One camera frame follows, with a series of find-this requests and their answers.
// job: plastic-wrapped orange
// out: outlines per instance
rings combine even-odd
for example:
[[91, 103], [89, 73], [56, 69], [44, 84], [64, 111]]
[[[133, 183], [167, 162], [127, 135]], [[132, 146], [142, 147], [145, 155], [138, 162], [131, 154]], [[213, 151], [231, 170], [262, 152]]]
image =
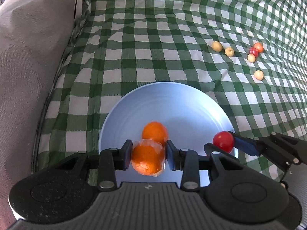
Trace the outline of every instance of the plastic-wrapped orange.
[[142, 175], [158, 176], [164, 168], [165, 149], [160, 143], [143, 139], [133, 148], [131, 163]]
[[164, 146], [168, 140], [168, 132], [162, 123], [150, 122], [143, 129], [142, 139], [151, 139]]

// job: red fruit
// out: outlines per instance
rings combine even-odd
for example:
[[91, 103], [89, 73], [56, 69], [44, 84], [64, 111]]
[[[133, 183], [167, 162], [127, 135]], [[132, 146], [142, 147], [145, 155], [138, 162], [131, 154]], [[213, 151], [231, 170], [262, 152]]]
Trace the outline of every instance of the red fruit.
[[255, 47], [250, 48], [250, 54], [254, 55], [256, 58], [258, 57], [258, 50]]
[[227, 131], [221, 131], [215, 134], [212, 143], [221, 150], [230, 153], [234, 147], [234, 138]]
[[262, 53], [263, 52], [263, 46], [261, 43], [257, 42], [254, 44], [254, 47], [257, 49], [258, 53]]

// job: small potato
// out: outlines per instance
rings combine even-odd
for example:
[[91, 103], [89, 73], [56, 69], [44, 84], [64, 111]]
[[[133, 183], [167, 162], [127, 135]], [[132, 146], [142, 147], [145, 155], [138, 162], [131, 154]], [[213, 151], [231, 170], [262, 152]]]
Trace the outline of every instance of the small potato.
[[234, 50], [231, 47], [228, 47], [228, 48], [225, 49], [225, 54], [228, 57], [233, 57], [234, 56]]
[[256, 57], [253, 54], [248, 55], [248, 61], [251, 63], [254, 63], [256, 61]]
[[212, 49], [216, 52], [220, 52], [223, 50], [223, 46], [221, 43], [219, 43], [218, 41], [214, 41], [211, 45]]
[[254, 76], [257, 80], [263, 80], [264, 78], [264, 74], [262, 71], [260, 70], [257, 70], [255, 73], [254, 73]]

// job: metal bolt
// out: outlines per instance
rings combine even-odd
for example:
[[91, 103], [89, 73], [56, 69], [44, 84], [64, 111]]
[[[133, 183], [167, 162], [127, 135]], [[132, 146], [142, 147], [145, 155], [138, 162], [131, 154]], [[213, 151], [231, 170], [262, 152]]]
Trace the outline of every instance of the metal bolt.
[[198, 188], [198, 184], [196, 182], [185, 182], [183, 184], [183, 186], [186, 189], [192, 190], [192, 189], [197, 189]]
[[102, 181], [99, 183], [99, 187], [102, 189], [111, 189], [115, 186], [114, 182], [112, 181]]

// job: plate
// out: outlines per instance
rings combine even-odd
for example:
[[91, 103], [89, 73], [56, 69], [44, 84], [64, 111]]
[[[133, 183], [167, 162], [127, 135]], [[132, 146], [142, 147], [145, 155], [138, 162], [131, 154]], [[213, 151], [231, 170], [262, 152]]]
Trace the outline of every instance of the plate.
[[[125, 95], [110, 111], [99, 136], [99, 152], [121, 148], [127, 139], [138, 141], [144, 126], [161, 122], [177, 149], [188, 148], [206, 155], [204, 145], [211, 143], [220, 131], [234, 131], [222, 108], [208, 95], [188, 85], [157, 82], [141, 86]], [[238, 150], [231, 153], [238, 157]], [[121, 182], [176, 182], [180, 185], [182, 171], [171, 171], [168, 163], [158, 177], [137, 173], [132, 165], [126, 171], [116, 170]], [[209, 184], [208, 172], [200, 171], [201, 186]]]

